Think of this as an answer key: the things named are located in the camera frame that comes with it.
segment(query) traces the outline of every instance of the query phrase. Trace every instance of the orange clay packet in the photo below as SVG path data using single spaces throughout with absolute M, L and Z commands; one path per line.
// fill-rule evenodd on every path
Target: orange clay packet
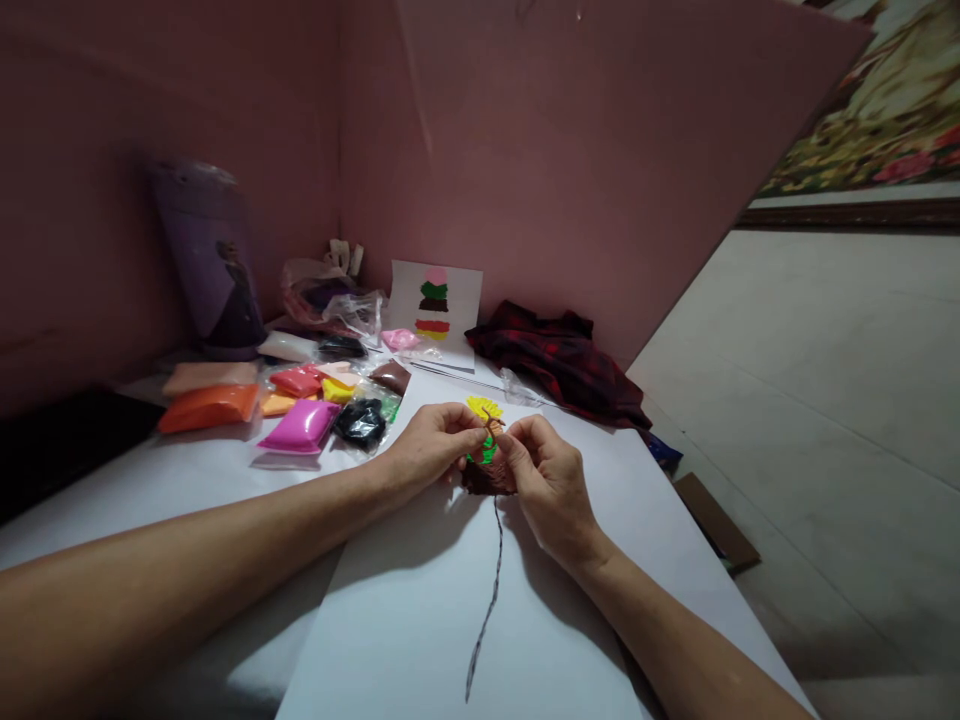
M 217 385 L 191 390 L 177 397 L 160 418 L 160 432 L 248 422 L 257 405 L 259 385 Z
M 295 398 L 293 395 L 287 395 L 284 392 L 272 392 L 267 393 L 263 396 L 263 400 L 260 401 L 260 408 L 263 410 L 264 417 L 276 417 L 277 415 L 286 415 L 290 409 L 297 404 L 297 400 L 300 398 Z M 316 395 L 311 395 L 310 397 L 304 398 L 305 400 L 316 400 Z

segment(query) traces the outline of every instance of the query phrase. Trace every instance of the hand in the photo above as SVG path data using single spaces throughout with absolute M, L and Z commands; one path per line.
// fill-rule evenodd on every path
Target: hand
M 463 470 L 467 453 L 477 452 L 488 437 L 466 405 L 424 405 L 383 457 L 403 481 L 426 487 L 438 478 L 450 481 L 454 468 Z
M 540 547 L 571 572 L 602 563 L 610 541 L 590 507 L 580 451 L 542 415 L 518 420 L 497 445 L 516 478 L 520 507 Z

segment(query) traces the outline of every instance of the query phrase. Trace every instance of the magenta clay packet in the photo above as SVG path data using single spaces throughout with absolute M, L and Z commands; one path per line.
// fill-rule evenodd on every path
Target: magenta clay packet
M 257 447 L 287 455 L 316 455 L 340 412 L 336 403 L 320 400 L 297 400 L 273 432 L 257 443 Z

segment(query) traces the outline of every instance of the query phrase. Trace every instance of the painting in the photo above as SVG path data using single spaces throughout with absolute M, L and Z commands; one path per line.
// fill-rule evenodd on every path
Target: painting
M 435 343 L 438 363 L 472 372 L 473 348 L 463 333 L 477 324 L 482 287 L 478 270 L 394 260 L 388 324 Z
M 758 197 L 960 180 L 960 4 L 849 0 L 825 12 L 876 37 Z

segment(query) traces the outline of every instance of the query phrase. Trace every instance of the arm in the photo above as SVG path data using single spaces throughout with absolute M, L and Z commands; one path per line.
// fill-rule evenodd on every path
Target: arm
M 462 465 L 485 439 L 466 406 L 426 406 L 359 468 L 0 573 L 4 716 L 95 712 Z
M 590 507 L 580 453 L 549 422 L 525 418 L 498 444 L 540 545 L 617 631 L 670 718 L 809 720 L 789 693 L 604 535 Z

